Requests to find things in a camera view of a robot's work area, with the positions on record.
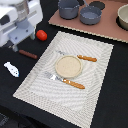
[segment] red part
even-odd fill
[[[47,39],[47,34],[43,30],[37,31],[36,36],[38,39],[40,39],[42,41],[45,41]]]

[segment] knife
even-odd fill
[[[85,87],[84,87],[82,84],[78,84],[78,83],[75,83],[75,82],[73,82],[73,81],[70,81],[70,80],[67,80],[67,79],[63,79],[63,78],[58,77],[58,76],[56,76],[56,75],[54,75],[54,74],[51,74],[50,72],[47,72],[47,71],[46,71],[46,72],[44,73],[44,75],[45,75],[45,77],[47,77],[47,78],[49,78],[49,79],[51,79],[51,80],[59,80],[59,81],[62,81],[62,82],[64,82],[64,83],[66,83],[66,84],[72,85],[72,86],[74,86],[74,87],[76,87],[76,88],[85,89]]]
[[[65,53],[65,52],[61,52],[61,51],[57,51],[56,52],[63,54],[63,55],[70,55],[69,53]],[[87,56],[82,56],[82,55],[75,55],[77,56],[79,59],[83,59],[83,60],[88,60],[88,61],[93,61],[96,62],[97,59],[96,58],[92,58],[92,57],[87,57]]]

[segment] placemat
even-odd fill
[[[50,18],[49,24],[128,43],[128,31],[122,29],[118,24],[117,14],[118,9],[128,3],[104,0],[101,2],[105,4],[105,8],[102,10],[100,22],[95,25],[86,25],[80,21],[80,10],[85,5],[80,6],[78,16],[72,20],[61,18],[59,10],[57,10]]]
[[[89,128],[112,49],[111,44],[59,31],[13,96],[81,128]],[[54,63],[62,56],[56,50],[97,58],[97,62],[82,60],[83,72],[71,79],[83,84],[84,90],[44,78],[45,71],[56,74]]]

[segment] knife handle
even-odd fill
[[[92,58],[92,57],[87,57],[87,56],[82,56],[82,55],[77,55],[77,57],[79,59],[83,59],[83,60],[89,60],[89,61],[93,61],[93,62],[96,62],[97,61],[96,58]]]
[[[63,82],[66,84],[72,85],[76,88],[79,88],[79,89],[85,89],[85,87],[82,84],[78,84],[78,83],[75,83],[75,82],[67,80],[67,79],[63,79]]]

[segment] black table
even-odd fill
[[[49,25],[49,19],[58,9],[57,2],[58,0],[41,0],[43,20],[37,25],[36,32],[40,29],[44,30],[48,34],[48,39],[42,42],[37,38],[34,41],[27,38],[18,45],[19,49],[36,54],[39,59],[58,31],[113,44],[114,49],[105,74],[91,128],[127,128],[128,44]],[[34,60],[25,57],[8,48],[0,48],[0,106],[31,117],[51,128],[78,128],[59,117],[12,96],[37,63],[38,59]],[[13,77],[4,67],[4,63],[7,61],[19,69],[19,78]]]

